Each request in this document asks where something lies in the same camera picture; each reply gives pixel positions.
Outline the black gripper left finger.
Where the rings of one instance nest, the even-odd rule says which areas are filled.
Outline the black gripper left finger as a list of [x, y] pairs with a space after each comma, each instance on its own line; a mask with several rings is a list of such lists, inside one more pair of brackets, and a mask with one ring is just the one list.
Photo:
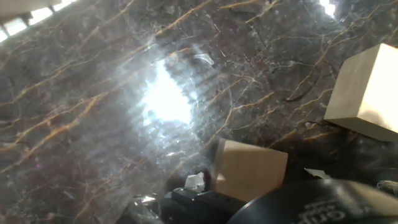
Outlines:
[[196, 192], [185, 186], [186, 178], [173, 176], [166, 181], [167, 193], [159, 202], [160, 218], [169, 224], [224, 224], [246, 202], [210, 190], [211, 175], [198, 173], [204, 181], [204, 191]]

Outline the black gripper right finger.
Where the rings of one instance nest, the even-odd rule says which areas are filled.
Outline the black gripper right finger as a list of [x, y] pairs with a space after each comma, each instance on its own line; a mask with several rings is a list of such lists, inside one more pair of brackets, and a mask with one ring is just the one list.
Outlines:
[[309, 168], [304, 168], [304, 170], [314, 177], [319, 177], [321, 179], [332, 179], [332, 177], [326, 174], [324, 170], [309, 169]]

